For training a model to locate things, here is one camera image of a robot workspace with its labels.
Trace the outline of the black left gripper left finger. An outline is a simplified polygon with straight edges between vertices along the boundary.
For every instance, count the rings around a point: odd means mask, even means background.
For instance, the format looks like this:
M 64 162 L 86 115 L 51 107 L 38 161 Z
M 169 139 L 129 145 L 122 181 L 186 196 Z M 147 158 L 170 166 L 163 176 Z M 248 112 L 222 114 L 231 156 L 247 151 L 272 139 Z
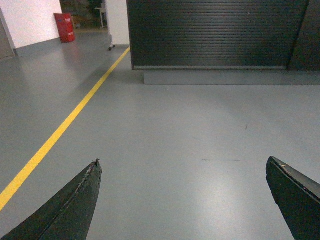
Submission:
M 101 186 L 99 159 L 91 162 L 3 240 L 85 240 Z

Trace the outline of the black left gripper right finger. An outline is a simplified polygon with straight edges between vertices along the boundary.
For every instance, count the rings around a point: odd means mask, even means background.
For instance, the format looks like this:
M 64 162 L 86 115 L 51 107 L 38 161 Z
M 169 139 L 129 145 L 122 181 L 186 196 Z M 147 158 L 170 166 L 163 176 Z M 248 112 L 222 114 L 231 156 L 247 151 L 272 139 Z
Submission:
M 275 203 L 296 240 L 320 238 L 320 184 L 270 156 L 266 180 Z

